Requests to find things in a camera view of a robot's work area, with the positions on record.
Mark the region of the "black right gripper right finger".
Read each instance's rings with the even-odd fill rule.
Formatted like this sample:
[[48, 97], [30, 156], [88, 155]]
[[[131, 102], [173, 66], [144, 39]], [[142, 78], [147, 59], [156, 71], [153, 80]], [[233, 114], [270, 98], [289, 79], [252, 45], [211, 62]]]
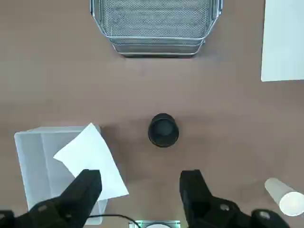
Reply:
[[232, 201], [213, 196], [200, 170], [182, 171], [180, 196], [189, 228], [287, 228], [277, 213], [255, 209], [243, 213]]

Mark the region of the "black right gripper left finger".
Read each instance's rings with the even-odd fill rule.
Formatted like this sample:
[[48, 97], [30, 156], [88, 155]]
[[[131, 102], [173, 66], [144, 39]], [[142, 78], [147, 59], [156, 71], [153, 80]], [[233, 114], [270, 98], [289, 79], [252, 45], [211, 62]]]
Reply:
[[0, 212], [2, 228], [82, 228], [100, 193], [99, 170], [82, 170], [58, 196], [37, 203], [27, 213], [16, 217], [11, 210]]

